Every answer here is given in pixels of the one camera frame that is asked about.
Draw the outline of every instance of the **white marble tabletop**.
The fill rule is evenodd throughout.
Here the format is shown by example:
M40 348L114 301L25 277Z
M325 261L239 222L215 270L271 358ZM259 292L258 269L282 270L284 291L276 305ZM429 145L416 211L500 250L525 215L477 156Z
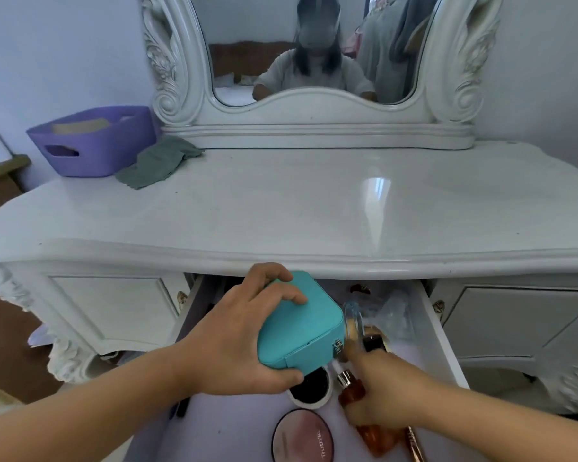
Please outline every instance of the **white marble tabletop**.
M578 170L526 144L208 150L139 191L59 178L0 208L0 262L336 278L578 271Z

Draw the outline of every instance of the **ornate mirror frame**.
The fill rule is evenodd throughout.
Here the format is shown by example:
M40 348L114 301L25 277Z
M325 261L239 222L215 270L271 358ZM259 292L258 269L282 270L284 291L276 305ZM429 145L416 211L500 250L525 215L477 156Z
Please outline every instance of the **ornate mirror frame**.
M244 107L216 99L208 47L191 0L142 0L146 54L166 133L202 148L423 147L466 149L483 96L479 72L502 0L439 0L413 94L393 105L323 87Z

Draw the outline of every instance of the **round compact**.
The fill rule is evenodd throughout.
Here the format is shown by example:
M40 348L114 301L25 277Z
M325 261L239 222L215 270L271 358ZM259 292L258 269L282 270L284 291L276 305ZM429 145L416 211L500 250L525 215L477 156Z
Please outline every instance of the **round compact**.
M287 394L298 407L316 410L327 404L333 390L330 371L327 366L322 366L307 374L304 381L290 388Z
M274 462L332 462L334 442L323 418L297 409L280 419L272 437Z

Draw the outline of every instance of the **left hand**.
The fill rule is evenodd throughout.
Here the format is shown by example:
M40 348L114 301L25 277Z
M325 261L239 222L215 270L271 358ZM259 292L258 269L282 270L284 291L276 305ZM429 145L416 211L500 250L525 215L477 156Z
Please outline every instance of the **left hand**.
M229 290L180 342L169 347L177 386L191 394L278 394L301 383L299 370L273 370L259 362L257 338L281 300L306 303L286 283L293 275L281 264L255 264L242 284Z

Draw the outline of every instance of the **basket handle hole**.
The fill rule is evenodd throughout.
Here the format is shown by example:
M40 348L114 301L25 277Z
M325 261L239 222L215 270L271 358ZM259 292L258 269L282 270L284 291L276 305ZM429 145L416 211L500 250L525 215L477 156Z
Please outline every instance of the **basket handle hole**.
M45 146L47 152L49 152L54 157L78 157L79 152L75 149L71 149L70 147L66 146L55 146L55 145L48 145Z

